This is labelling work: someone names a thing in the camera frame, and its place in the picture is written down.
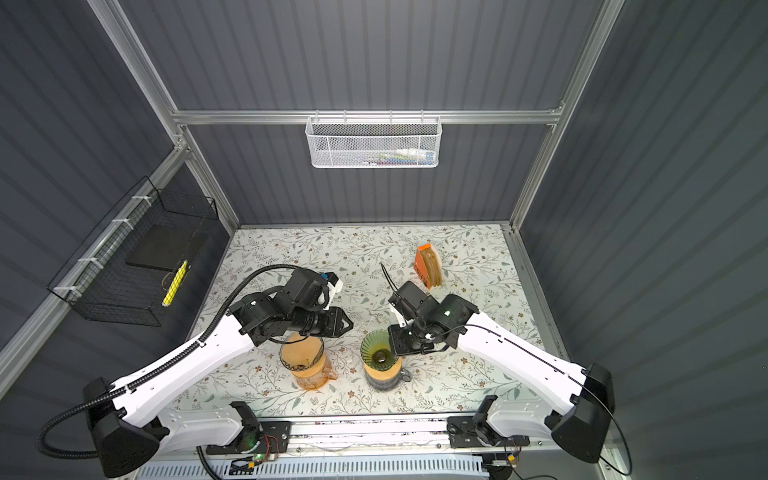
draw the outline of yellow connector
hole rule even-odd
[[[168,288],[168,293],[166,293],[165,298],[163,298],[163,306],[170,306],[170,304],[174,301],[174,296],[176,296],[176,292],[179,290],[181,281],[184,280],[184,275],[186,274],[187,261],[185,260],[184,263],[182,263],[179,267],[179,270],[176,271],[174,281],[171,282],[170,287]]]

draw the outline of floral tablecloth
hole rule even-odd
[[[431,292],[438,301],[456,293],[543,348],[499,225],[238,230],[193,334],[202,331],[229,292],[254,269],[294,263],[333,271],[344,282],[333,305],[342,307],[355,323],[343,338],[325,341],[339,378],[317,390],[298,388],[280,363],[280,346],[264,343],[189,388],[174,401],[175,407],[215,409],[244,400],[257,415],[275,417],[474,410],[489,394],[536,399],[494,365],[457,350],[406,357],[405,367],[413,374],[410,383],[386,393],[368,387],[359,354],[362,338],[396,322],[387,308],[391,289],[379,262],[397,285],[413,280],[424,288],[412,267],[416,247],[424,243],[432,243],[442,256],[444,282]],[[265,273],[243,294],[283,284],[288,275],[282,270]]]

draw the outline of black mounting plate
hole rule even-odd
[[[288,451],[288,440],[290,439],[290,422],[260,422],[261,427],[264,429],[263,435],[269,435],[277,439],[277,453],[285,453]],[[235,439],[229,445],[208,445],[205,452],[208,455],[237,455],[240,450],[237,448],[239,439]],[[256,453],[266,453],[266,442],[261,442],[256,450]],[[275,452],[275,442],[270,439],[270,454]]]
[[[451,440],[452,449],[470,449],[485,447],[478,436],[475,434],[475,424],[472,421],[473,415],[460,415],[448,417],[446,429],[448,437]],[[515,447],[527,447],[531,444],[531,439],[526,435],[513,435],[510,439],[502,439],[497,446],[503,448],[505,445],[510,449]]]

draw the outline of green ribbed bowl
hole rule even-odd
[[[386,372],[397,362],[397,355],[389,347],[389,333],[386,330],[374,330],[360,345],[360,356],[363,362],[372,369]]]

